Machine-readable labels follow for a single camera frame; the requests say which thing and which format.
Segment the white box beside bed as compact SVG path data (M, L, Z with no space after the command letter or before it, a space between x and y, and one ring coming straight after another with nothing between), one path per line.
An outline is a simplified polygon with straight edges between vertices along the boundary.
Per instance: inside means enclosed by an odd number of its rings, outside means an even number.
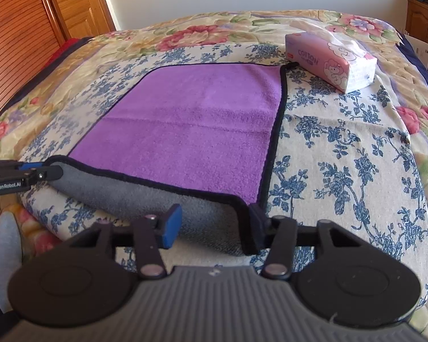
M405 34L403 52L415 66L428 69L428 43Z

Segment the grey sock foot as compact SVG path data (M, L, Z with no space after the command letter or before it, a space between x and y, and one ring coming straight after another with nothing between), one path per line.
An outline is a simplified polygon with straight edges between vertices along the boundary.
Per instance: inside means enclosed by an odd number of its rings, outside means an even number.
M8 284L22 264L21 234L9 211L0 215L0 309L5 314L12 310L8 298Z

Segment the wooden panel door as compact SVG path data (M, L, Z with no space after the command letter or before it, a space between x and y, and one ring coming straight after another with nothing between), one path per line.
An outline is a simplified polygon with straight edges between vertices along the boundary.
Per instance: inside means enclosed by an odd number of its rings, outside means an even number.
M116 29L106 0L51 0L65 39L99 36Z

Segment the purple and grey towel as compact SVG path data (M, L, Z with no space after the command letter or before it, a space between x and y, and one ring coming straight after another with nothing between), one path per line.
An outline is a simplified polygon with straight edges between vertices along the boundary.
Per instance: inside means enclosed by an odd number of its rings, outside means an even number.
M250 205L264 207L288 66L163 66L138 81L66 155L57 191L118 219L182 209L180 237L251 256Z

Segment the wooden louvered wardrobe door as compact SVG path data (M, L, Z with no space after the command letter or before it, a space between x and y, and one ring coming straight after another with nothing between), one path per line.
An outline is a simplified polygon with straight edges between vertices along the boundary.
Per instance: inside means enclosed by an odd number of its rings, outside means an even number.
M0 115L42 80L65 40L52 0L0 0Z

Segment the blue floral white cloth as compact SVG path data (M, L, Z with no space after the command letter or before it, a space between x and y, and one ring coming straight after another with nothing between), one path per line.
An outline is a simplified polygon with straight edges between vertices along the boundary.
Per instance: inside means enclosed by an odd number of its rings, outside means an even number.
M107 55L100 75L70 76L79 92L24 152L25 161L66 155L93 124L152 70L163 66L252 63L284 65L271 44L214 44L151 51L115 60ZM328 219L410 267L421 282L419 305L428 301L428 205L411 140L383 73L367 88L342 94L301 68L288 69L287 100L278 131L264 211L300 225ZM21 200L60 239L95 221L127 219L90 208L41 183ZM162 257L173 266L252 266L266 256L234 256L179 237Z

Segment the pink cotton tissue pack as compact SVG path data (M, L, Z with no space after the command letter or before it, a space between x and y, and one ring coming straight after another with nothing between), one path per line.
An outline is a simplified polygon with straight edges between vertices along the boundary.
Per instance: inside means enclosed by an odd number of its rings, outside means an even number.
M297 18L285 35L288 60L326 81L342 93L368 87L374 81L377 58L352 39L334 33L307 19Z

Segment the floral quilted bedspread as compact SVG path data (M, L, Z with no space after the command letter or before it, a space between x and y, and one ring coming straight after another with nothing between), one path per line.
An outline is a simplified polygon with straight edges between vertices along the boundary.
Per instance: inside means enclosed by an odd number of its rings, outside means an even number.
M33 139L79 92L79 85L70 84L69 77L79 75L91 80L97 78L100 75L100 64L107 55L119 60L180 47L224 43L271 44L281 47L284 65L288 69L304 70L298 63L288 60L285 53L285 35L291 32L290 24L297 18L307 19L340 39L352 39L377 58L375 76L383 73L395 94L395 106L409 133L428 205L427 70L418 68L406 58L403 36L387 23L326 10L200 14L90 39L0 115L0 160L11 158L25 161L24 152ZM22 200L15 208L15 213L21 215L26 224L39 228L45 235L57 237L25 208ZM424 306L418 304L417 313L411 322L428 337L428 301Z

